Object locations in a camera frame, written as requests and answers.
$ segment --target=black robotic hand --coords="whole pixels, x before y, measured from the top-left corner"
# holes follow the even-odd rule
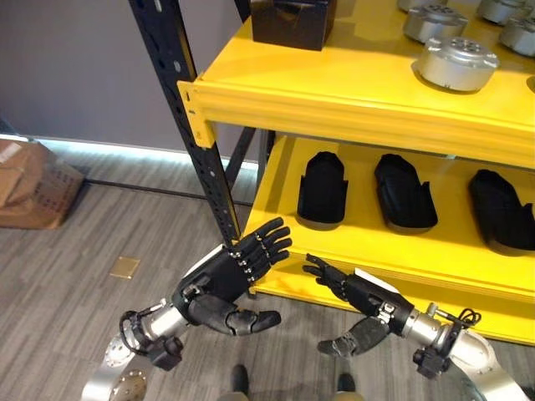
[[[307,261],[316,266],[303,269],[317,276],[318,284],[330,288],[336,297],[366,315],[343,336],[320,342],[321,353],[347,358],[373,348],[390,332],[401,335],[414,305],[395,288],[363,272],[361,276],[345,274],[313,255],[308,254]]]
[[[286,259],[292,245],[283,219],[277,218],[223,247],[188,274],[173,294],[173,304],[193,325],[203,324],[225,334],[261,332],[281,322],[276,311],[239,309],[234,302],[275,263]]]

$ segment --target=cardboard box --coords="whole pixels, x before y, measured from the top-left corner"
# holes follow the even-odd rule
[[[251,0],[256,42],[321,50],[333,27],[336,0]]]
[[[40,143],[0,140],[0,226],[59,226],[83,179]]]

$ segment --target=robotic arm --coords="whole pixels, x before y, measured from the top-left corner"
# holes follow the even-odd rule
[[[345,358],[358,355],[393,332],[420,346],[413,361],[425,377],[435,378],[454,363],[464,373],[474,401],[529,401],[500,366],[490,343],[470,330],[481,320],[479,313],[465,309],[455,317],[434,303],[427,312],[419,312],[394,287],[360,269],[346,275],[316,256],[307,255],[307,261],[314,266],[303,269],[314,274],[318,284],[366,315],[341,337],[320,342],[321,353]],[[435,315],[450,323],[442,324]]]
[[[231,336],[261,332],[281,322],[276,311],[254,312],[234,303],[275,263],[288,257],[290,230],[277,218],[234,246],[219,246],[202,258],[178,284],[170,301],[162,299],[120,319],[119,334],[87,382],[82,401],[141,401],[156,366],[172,370],[181,361],[180,336],[205,325]]]

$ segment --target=black foam insert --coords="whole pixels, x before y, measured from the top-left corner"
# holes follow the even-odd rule
[[[479,170],[469,188],[479,230],[491,249],[511,256],[535,251],[532,204],[522,206],[507,180],[497,172]]]
[[[429,230],[438,222],[429,182],[399,155],[383,155],[375,168],[377,195],[386,225],[403,233]]]
[[[344,165],[338,156],[317,153],[301,177],[298,215],[319,223],[340,223],[344,219],[347,189]]]

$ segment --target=shelf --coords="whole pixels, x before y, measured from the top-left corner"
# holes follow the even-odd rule
[[[395,0],[339,0],[321,52],[253,42],[249,20],[200,78],[179,83],[196,142],[211,146],[207,122],[221,121],[533,169],[535,63],[497,43],[501,28],[474,16],[478,3],[449,2],[470,19],[465,36],[501,60],[475,94],[416,77],[423,47],[403,35]]]
[[[320,150],[334,152],[349,180],[343,223],[314,231],[296,221],[300,177]],[[431,182],[439,223],[417,236],[402,236],[383,222],[375,192],[374,169],[388,150],[323,140],[279,137],[262,178],[246,233],[282,216],[293,239],[292,259],[276,265],[258,291],[324,305],[343,304],[300,271],[313,253],[350,272],[355,266],[396,285],[425,309],[439,301],[459,312],[481,309],[479,330],[494,337],[535,343],[535,256],[509,257],[489,250],[471,213],[468,182],[481,168],[497,171],[517,190],[522,203],[535,201],[535,173],[467,160],[396,151]]]

